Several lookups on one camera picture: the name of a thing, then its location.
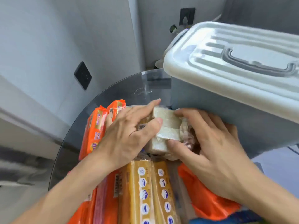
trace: box lid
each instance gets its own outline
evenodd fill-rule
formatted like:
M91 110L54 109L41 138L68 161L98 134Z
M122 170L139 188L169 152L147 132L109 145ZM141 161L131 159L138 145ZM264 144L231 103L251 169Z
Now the box lid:
M299 36L217 22L194 25L164 58L169 75L299 123Z

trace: hand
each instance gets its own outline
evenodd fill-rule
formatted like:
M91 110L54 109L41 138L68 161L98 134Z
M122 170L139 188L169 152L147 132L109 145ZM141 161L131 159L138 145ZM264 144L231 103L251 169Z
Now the hand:
M175 111L186 117L200 143L194 154L179 141L169 140L168 148L215 194L241 203L242 184L259 169L242 148L237 128L220 117L202 110L182 108Z
M137 124L147 117L161 102L154 100L146 106L135 106L121 110L112 123L111 116L106 118L106 132L98 148L92 153L106 156L110 171L116 170L132 161L141 149L161 129L163 120L155 118L142 130Z

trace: forearm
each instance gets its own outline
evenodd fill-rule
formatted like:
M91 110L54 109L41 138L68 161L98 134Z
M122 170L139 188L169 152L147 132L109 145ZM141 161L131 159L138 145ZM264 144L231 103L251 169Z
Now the forearm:
M240 203L272 224L298 224L299 200L262 173L243 183Z
M83 200L110 171L112 170L104 156L87 156L12 224L67 223Z

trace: plastic bin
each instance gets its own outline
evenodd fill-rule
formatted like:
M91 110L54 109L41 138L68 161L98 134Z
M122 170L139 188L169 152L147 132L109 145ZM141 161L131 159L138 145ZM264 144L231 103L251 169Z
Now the plastic bin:
M238 127L248 156L299 143L299 36L216 22L194 25L164 59L171 105Z

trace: cable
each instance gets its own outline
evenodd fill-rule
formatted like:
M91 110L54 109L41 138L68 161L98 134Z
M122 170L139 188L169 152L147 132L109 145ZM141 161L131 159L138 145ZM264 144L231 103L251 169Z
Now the cable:
M297 155L299 155L299 152L295 151L294 149L292 149L291 147L287 146L287 148L291 151L293 151L294 153L296 153Z

